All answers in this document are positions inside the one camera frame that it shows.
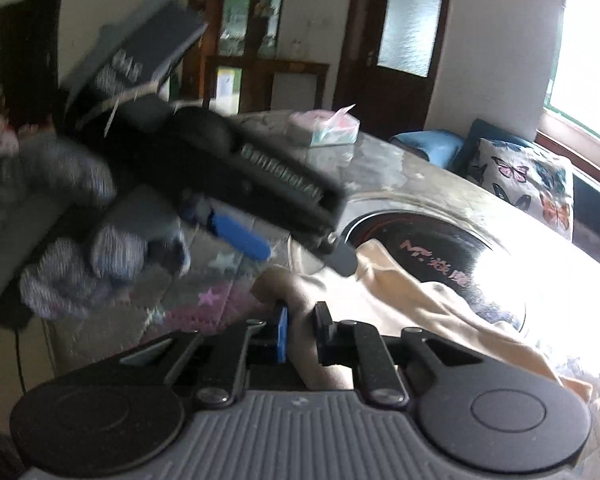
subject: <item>tan fabric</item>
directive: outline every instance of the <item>tan fabric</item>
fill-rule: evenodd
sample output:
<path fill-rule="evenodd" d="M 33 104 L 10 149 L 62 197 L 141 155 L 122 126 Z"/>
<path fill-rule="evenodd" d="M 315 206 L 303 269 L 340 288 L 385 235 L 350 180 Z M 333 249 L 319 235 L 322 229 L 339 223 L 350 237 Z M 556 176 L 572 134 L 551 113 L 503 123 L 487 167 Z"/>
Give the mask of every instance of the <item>tan fabric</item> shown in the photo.
<path fill-rule="evenodd" d="M 384 335 L 399 336 L 405 326 L 419 326 L 475 351 L 525 368 L 570 388 L 585 402 L 592 387 L 558 376 L 546 358 L 505 322 L 492 325 L 474 314 L 466 301 L 441 283 L 420 283 L 371 240 L 358 248 L 358 270 L 342 278 L 330 269 L 313 276 L 292 274 L 281 267 L 267 269 L 252 293 L 263 302 L 285 300 L 290 309 L 288 355 L 311 389 L 352 388 L 348 368 L 324 368 L 318 363 L 311 311 L 326 301 L 334 320 L 371 323 Z"/>

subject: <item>pink butterfly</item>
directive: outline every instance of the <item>pink butterfly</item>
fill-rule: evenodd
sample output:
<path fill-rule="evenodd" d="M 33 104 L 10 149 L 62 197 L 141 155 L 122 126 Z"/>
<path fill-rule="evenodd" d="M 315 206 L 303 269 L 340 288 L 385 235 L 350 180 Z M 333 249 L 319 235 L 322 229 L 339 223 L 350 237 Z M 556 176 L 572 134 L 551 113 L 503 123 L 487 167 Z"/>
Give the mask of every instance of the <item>pink butterfly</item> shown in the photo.
<path fill-rule="evenodd" d="M 508 162 L 502 160 L 499 156 L 491 157 L 494 162 L 498 165 L 498 171 L 502 176 L 507 178 L 515 178 L 518 182 L 526 182 L 526 172 L 528 171 L 528 166 L 517 166 L 513 167 Z"/>

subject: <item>blue sofa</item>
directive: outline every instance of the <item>blue sofa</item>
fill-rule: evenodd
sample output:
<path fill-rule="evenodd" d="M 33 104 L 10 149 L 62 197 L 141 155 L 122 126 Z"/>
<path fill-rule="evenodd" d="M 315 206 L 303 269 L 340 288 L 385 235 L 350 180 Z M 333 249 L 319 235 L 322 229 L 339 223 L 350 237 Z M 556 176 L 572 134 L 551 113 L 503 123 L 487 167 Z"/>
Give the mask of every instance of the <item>blue sofa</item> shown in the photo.
<path fill-rule="evenodd" d="M 521 139 L 505 130 L 476 119 L 465 139 L 445 130 L 398 134 L 391 143 L 411 151 L 422 152 L 432 164 L 465 176 L 469 160 L 480 139 L 503 140 L 519 146 L 544 150 L 538 144 Z M 577 168 L 573 168 L 573 216 L 600 236 L 600 183 Z"/>

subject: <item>tissue box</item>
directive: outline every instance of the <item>tissue box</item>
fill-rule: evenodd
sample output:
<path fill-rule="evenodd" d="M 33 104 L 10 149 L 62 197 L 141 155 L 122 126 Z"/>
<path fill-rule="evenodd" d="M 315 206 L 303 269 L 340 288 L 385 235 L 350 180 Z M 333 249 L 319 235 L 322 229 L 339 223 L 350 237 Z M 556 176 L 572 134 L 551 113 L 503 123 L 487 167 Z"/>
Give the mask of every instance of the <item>tissue box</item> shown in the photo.
<path fill-rule="evenodd" d="M 360 121 L 344 111 L 343 108 L 337 112 L 312 110 L 291 114 L 285 135 L 300 146 L 353 144 L 358 138 Z"/>

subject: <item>screw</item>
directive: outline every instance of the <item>screw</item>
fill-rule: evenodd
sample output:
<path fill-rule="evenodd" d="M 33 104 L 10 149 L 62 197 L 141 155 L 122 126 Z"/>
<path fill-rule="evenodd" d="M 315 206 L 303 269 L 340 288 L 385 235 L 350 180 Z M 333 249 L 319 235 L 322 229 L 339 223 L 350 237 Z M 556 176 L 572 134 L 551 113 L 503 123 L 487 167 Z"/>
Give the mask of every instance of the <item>screw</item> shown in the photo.
<path fill-rule="evenodd" d="M 229 400 L 229 393 L 222 388 L 214 388 L 212 386 L 200 388 L 197 393 L 199 400 L 205 404 L 222 404 Z"/>
<path fill-rule="evenodd" d="M 395 406 L 404 401 L 404 395 L 392 388 L 378 388 L 371 392 L 371 398 L 383 406 Z"/>

